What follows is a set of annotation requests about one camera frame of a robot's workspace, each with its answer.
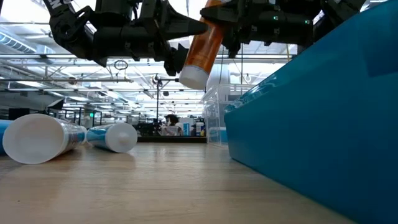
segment white cap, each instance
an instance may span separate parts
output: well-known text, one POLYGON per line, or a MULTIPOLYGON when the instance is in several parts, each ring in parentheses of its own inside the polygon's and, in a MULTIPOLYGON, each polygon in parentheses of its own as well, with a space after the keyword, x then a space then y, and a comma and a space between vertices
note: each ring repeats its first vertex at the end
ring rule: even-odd
POLYGON ((209 79, 209 74, 194 65, 184 66, 180 74, 180 83, 194 90, 204 90, 207 79, 209 79))
POLYGON ((58 156, 67 142, 61 124, 44 114, 30 114, 11 123, 3 137, 4 150, 23 164, 40 164, 58 156))
POLYGON ((128 152, 136 146, 137 131, 126 123, 114 124, 105 134, 106 146, 114 152, 128 152))

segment orange tube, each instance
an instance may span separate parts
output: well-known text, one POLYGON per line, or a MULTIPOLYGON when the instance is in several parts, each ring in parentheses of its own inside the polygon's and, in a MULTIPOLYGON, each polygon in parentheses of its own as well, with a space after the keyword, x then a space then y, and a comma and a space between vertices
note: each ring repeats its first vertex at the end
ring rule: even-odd
MULTIPOLYGON (((216 6, 228 0, 207 0, 205 7, 216 6)), ((208 24, 208 31, 196 35, 188 52, 185 65, 180 74, 180 83, 196 90, 206 88, 211 68, 216 60, 218 50, 224 37, 223 26, 205 18, 201 22, 208 24)))

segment black robotic arm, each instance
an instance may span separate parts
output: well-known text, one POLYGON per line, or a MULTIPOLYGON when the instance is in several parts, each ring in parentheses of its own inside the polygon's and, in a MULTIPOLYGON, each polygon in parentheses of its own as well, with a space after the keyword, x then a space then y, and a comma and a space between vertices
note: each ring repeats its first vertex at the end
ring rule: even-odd
POLYGON ((188 49, 168 40, 204 33, 207 25, 176 12, 167 0, 97 0, 75 12, 71 0, 44 0, 56 43, 79 58, 106 66, 108 57, 165 61, 170 76, 181 71, 188 49), (141 15, 137 15, 142 2, 141 15), (89 29, 88 23, 95 29, 89 29))
POLYGON ((234 58, 241 43, 251 40, 297 44, 306 49, 327 33, 359 13, 366 0, 231 0, 204 8, 201 15, 229 27, 223 45, 234 58), (315 25, 314 18, 325 16, 315 25))

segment ventilation duct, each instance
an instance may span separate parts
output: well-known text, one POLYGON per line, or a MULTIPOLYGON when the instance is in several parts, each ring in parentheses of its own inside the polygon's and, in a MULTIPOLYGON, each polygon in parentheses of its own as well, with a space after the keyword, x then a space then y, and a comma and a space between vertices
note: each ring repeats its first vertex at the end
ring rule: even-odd
POLYGON ((9 35, 0 32, 0 44, 11 47, 15 50, 18 50, 24 54, 34 54, 36 53, 36 49, 28 46, 27 44, 22 43, 21 41, 16 40, 15 38, 10 37, 9 35))

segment blue and white tube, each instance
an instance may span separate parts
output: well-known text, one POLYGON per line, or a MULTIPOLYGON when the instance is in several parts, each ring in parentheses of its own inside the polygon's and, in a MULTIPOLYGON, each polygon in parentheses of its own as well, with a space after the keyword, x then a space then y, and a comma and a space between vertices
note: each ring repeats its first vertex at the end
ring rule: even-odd
POLYGON ((83 143, 85 132, 44 114, 29 114, 12 122, 3 137, 4 150, 23 164, 47 162, 83 143))
POLYGON ((2 137, 4 135, 4 132, 6 131, 6 129, 12 122, 13 121, 0 120, 0 156, 3 156, 6 154, 6 152, 4 151, 4 148, 2 146, 2 137))
POLYGON ((130 151, 137 144, 137 131, 126 123, 108 124, 90 128, 87 142, 113 152, 130 151))

